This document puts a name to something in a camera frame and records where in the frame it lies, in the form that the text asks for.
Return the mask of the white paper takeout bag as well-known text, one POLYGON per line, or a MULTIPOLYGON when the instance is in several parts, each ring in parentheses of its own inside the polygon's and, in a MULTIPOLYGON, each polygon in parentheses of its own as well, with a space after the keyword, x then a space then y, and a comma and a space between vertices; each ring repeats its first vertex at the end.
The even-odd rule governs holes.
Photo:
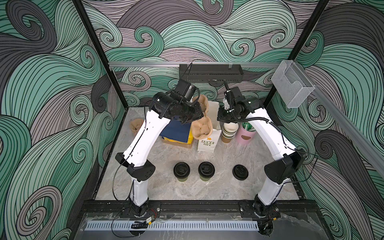
POLYGON ((211 119, 211 122, 213 125, 213 131, 209 137, 199 140, 198 151, 213 153, 220 141, 221 133, 222 133, 220 122, 217 120, 220 105, 218 102, 208 101, 208 103, 209 103, 208 117, 211 119))

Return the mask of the green paper coffee cup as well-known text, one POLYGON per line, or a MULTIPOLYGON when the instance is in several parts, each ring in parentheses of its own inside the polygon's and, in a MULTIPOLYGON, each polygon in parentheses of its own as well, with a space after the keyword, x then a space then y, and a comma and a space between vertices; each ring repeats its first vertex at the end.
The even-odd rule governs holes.
POLYGON ((205 178, 205 177, 200 176, 200 179, 201 179, 202 181, 204 181, 204 182, 207 182, 207 181, 209 181, 211 178, 205 178))

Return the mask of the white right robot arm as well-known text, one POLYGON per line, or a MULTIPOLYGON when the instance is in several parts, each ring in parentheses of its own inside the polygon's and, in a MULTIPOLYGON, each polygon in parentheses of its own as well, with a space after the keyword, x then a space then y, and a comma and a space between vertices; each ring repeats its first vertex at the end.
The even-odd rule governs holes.
POLYGON ((301 167, 304 157, 291 144, 268 115, 258 98, 246 99, 238 87, 225 86, 223 107, 219 108, 217 120, 224 123, 250 123, 267 145, 274 159, 265 165, 266 180, 255 197, 258 215, 266 215, 274 209, 275 201, 284 184, 301 167))

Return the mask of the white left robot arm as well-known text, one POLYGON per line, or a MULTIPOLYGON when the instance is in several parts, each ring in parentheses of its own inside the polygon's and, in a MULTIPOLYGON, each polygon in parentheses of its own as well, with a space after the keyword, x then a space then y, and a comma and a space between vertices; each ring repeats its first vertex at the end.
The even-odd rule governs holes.
POLYGON ((201 119, 204 114, 199 98, 199 88, 182 79, 174 89, 155 94, 133 142, 123 153, 116 155, 116 160, 127 168, 132 178, 129 199, 136 215, 143 215, 148 205, 148 179, 156 170, 148 155, 155 141, 171 120, 183 125, 201 119))

